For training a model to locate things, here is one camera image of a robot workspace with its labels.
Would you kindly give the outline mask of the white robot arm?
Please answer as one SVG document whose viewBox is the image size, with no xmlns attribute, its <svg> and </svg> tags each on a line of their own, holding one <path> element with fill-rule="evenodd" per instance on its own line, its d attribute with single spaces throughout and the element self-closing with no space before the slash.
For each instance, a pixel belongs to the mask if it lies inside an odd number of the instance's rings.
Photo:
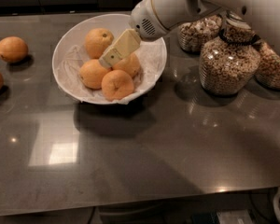
<svg viewBox="0 0 280 224">
<path fill-rule="evenodd" d="M 187 21 L 226 10 L 235 13 L 280 56 L 280 0 L 142 0 L 132 10 L 124 32 L 99 58 L 111 67 L 137 49 L 141 41 L 155 41 Z"/>
</svg>

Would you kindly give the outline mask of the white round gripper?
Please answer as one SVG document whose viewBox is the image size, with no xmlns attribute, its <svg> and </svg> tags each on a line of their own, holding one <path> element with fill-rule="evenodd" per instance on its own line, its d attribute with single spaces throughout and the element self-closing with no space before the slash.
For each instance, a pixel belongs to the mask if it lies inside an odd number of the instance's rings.
<svg viewBox="0 0 280 224">
<path fill-rule="evenodd" d="M 99 58 L 103 67 L 111 68 L 139 49 L 141 39 L 146 42 L 155 41 L 169 33 L 160 22 L 153 0 L 142 0 L 135 6 L 129 25 L 132 29 L 126 29 Z"/>
</svg>

